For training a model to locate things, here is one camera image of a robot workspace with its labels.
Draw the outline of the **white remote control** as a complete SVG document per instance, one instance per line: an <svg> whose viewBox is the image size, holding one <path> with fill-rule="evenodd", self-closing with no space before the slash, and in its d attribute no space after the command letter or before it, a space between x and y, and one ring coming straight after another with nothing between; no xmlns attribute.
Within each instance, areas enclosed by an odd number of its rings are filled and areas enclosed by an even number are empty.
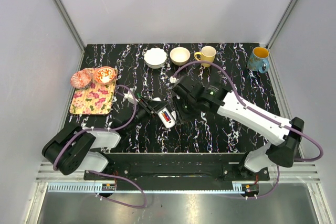
<svg viewBox="0 0 336 224"><path fill-rule="evenodd" d="M165 120L165 118L163 117L163 115L162 115L162 112L164 112L164 111L166 111L166 112L168 112L168 113L170 114L171 120L170 120L169 122L167 122L167 121ZM157 116L160 118L160 120L162 121L164 127L167 128L167 129L170 129L170 128L172 128L172 127L174 127L174 126L176 125L176 118L177 118L176 111L173 110L172 112L170 112L170 111L168 110L167 106L166 106L164 109L162 109L162 110L157 114Z"/></svg>

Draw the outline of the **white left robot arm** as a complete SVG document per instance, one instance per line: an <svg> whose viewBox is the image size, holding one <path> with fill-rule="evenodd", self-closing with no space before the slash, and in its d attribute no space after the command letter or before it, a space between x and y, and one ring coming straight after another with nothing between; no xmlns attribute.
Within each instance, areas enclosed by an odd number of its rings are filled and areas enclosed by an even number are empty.
<svg viewBox="0 0 336 224"><path fill-rule="evenodd" d="M115 148L120 141L142 121L154 117L160 118L165 128L175 125L175 116L167 109L167 102L160 98L148 99L139 97L136 100L128 95L128 100L136 107L128 116L125 112L115 119L116 126L111 129L84 127L77 123L64 126L42 149L41 153L52 165L53 169L63 175L76 170L95 170L101 179L112 177L114 168L107 158L92 149L102 147Z"/></svg>

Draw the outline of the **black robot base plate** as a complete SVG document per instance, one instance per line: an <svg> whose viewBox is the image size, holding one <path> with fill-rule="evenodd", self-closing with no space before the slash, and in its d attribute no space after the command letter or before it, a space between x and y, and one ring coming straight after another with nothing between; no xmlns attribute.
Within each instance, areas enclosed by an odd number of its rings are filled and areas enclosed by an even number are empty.
<svg viewBox="0 0 336 224"><path fill-rule="evenodd" d="M267 168L259 173L240 172L244 154L107 154L108 166L105 175L126 177L139 186L144 182L189 183L202 188L218 188L228 182L268 182Z"/></svg>

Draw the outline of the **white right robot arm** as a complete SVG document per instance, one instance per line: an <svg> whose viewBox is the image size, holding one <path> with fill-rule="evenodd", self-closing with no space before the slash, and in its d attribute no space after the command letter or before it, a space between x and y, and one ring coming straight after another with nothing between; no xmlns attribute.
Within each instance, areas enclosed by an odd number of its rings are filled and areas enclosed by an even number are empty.
<svg viewBox="0 0 336 224"><path fill-rule="evenodd" d="M187 76L171 77L172 91L177 95L177 111L182 119L198 112L211 112L235 120L262 135L268 143L248 152L239 163L239 175L250 180L272 164L290 168L301 142L304 121L276 116L242 99L219 82L203 86Z"/></svg>

